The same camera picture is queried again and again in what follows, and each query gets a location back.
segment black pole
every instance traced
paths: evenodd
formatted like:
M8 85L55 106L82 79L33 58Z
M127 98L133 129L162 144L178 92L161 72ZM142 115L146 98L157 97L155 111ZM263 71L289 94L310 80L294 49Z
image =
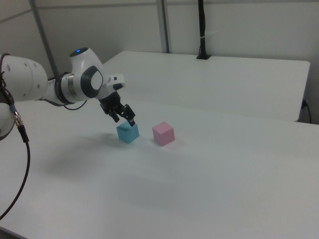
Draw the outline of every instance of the black pole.
M205 44L205 12L204 12L204 0L198 0L198 14L199 14L199 33L200 33L200 47L199 55L197 59L207 60L210 55L206 53Z

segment white table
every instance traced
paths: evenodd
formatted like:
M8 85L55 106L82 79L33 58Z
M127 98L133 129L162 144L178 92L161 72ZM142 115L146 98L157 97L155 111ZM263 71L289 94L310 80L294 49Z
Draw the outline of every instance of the white table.
M30 239L318 238L317 125L122 102L137 115L131 144L96 100L75 112L17 104L32 161L0 226ZM164 147L152 133L162 121L176 135ZM0 153L2 212L25 170L16 129Z
M309 62L124 51L105 63L135 100L296 121Z

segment black cable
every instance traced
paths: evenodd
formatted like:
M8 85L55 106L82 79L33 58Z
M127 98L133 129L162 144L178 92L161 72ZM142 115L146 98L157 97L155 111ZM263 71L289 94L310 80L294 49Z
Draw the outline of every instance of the black cable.
M9 105L11 106L11 105L14 105L14 100L13 100L12 94L5 88L6 83L2 77L4 74L4 71L2 71L2 62L3 62L3 59L5 56L10 56L10 54L4 53L0 57L0 90L3 91L6 100L8 101Z
M23 188L24 188L24 185L25 185L25 182L26 182L26 179L28 177L28 174L29 174L29 169L30 169L30 159L31 159L31 156L30 156L30 146L29 146L29 138L28 138L28 135L25 131L25 127L23 125L23 122L22 122L22 119L21 119L21 116L20 114L18 113L18 111L16 110L15 106L14 106L14 99L13 99L13 96L12 94L10 93L10 91L6 88L6 83L3 79L3 74L4 74L4 71L2 71L2 61L3 61L3 58L5 56L9 56L10 54L8 53L5 53L5 54L2 54L1 57L0 57L0 90L3 91L3 94L7 100L7 103L9 104L9 107L10 107L10 111L12 112L12 116L13 116L13 119L14 119L14 123L16 124L19 132L20 132L20 135L22 137L22 140L23 142L25 143L26 145L26 151L27 151L27 165L26 165L26 170L25 170L25 174L24 174L24 178L23 178L23 181L22 181L22 184L20 186L20 189L17 193L17 195L15 196L14 200L12 201L12 203L10 204L10 206L7 208L7 210L0 216L0 220L2 218L4 218L7 213L11 210L11 208L14 206L14 204L17 202Z
M82 108L82 107L86 104L86 102L87 102L87 101L85 101L80 107L75 108L75 109L67 108L66 106L63 106L63 107L65 107L67 110L70 110L70 111L76 111L76 110Z
M16 195L16 197L14 198L13 202L10 204L10 206L8 207L8 209L0 216L0 220L2 218L5 217L5 215L11 210L11 208L14 206L14 204L16 203L16 201L18 200L23 188L24 188L24 185L25 185L25 182L26 182L26 179L28 177L28 174L29 174L29 168L30 168L30 146L29 146L29 143L28 142L25 142L25 145L26 145L26 150L27 150L27 165L26 165L26 171L25 171L25 175L24 175L24 178L23 178L23 182L20 186L20 189Z
M309 108L308 103L307 103L307 109L308 109L308 113L309 113L309 122L312 123L312 121L311 121L311 113L310 113L310 108Z

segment cable connector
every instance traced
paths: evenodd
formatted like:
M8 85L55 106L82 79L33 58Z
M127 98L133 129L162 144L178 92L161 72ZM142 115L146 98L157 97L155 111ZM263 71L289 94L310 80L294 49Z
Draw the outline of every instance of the cable connector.
M23 125L23 121L22 121L21 115L16 110L14 105L10 106L10 111L12 112L12 117L13 117L14 123L17 126L17 128L18 128L18 130L20 132L20 135L22 137L23 142L24 143L29 142L29 138L28 138L28 135L26 133L25 127Z

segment wall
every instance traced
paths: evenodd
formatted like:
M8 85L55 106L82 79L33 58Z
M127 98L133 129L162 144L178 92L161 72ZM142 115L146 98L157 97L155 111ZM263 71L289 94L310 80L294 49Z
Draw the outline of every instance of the wall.
M207 52L217 56L309 61L305 98L313 122L318 124L319 2L211 3L204 5ZM198 54L197 2L168 0L167 12L172 53ZM301 121L308 122L306 109L302 110Z
M0 54L32 59L52 75L28 0L1 1L0 32Z
M69 54L90 47L106 62L123 50L163 52L156 0L37 0L59 72Z

